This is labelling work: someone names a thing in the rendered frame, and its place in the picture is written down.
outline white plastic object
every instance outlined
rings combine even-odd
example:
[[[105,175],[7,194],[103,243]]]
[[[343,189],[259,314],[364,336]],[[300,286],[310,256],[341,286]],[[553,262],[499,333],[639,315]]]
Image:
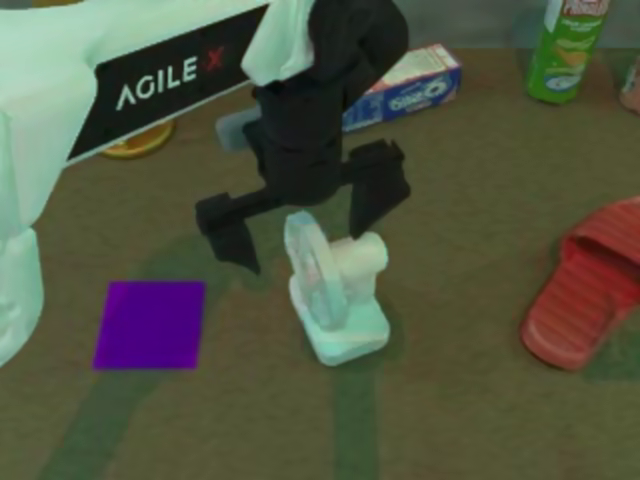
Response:
[[[258,86],[286,80],[314,62],[308,21],[316,0],[272,0],[242,60]]]
[[[311,11],[313,0],[273,2],[260,26],[263,33],[251,45],[252,54],[261,61],[248,62],[251,76],[265,83],[299,73],[299,65],[310,65],[308,51],[301,47],[309,47],[304,15]],[[96,98],[96,65],[270,3],[95,0],[43,9],[0,9],[0,366],[27,341],[44,302],[31,225],[42,214],[62,170],[124,140],[114,139],[67,161]],[[276,46],[286,55],[276,55]],[[270,77],[270,72],[277,75]]]
[[[337,366],[383,348],[390,326],[375,289],[389,259],[380,236],[367,232],[329,244],[301,211],[287,217],[284,239],[294,272],[291,301],[320,362]]]

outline purple sticky note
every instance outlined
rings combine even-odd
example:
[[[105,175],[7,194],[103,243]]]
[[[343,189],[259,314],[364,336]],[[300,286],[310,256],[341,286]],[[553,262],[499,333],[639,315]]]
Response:
[[[93,368],[196,368],[204,301],[203,282],[111,283]]]

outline yellow round object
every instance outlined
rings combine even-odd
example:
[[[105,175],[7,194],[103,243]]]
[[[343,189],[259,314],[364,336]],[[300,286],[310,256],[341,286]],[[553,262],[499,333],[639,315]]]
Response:
[[[156,125],[124,142],[107,148],[102,155],[109,158],[132,160],[144,157],[162,148],[171,139],[176,122],[170,121]]]

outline green canister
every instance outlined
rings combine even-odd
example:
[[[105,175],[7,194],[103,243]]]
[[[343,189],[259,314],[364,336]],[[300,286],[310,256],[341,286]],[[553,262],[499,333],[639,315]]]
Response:
[[[527,92],[562,104],[578,93],[609,11],[610,0],[549,0],[540,43],[527,74]]]

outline red letter x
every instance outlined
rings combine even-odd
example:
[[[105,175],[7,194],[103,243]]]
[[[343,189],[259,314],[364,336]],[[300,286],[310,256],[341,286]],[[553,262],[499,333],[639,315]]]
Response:
[[[224,53],[224,47],[218,47],[215,50],[209,50],[207,52],[207,60],[205,60],[205,69],[207,72],[222,67],[222,54]]]

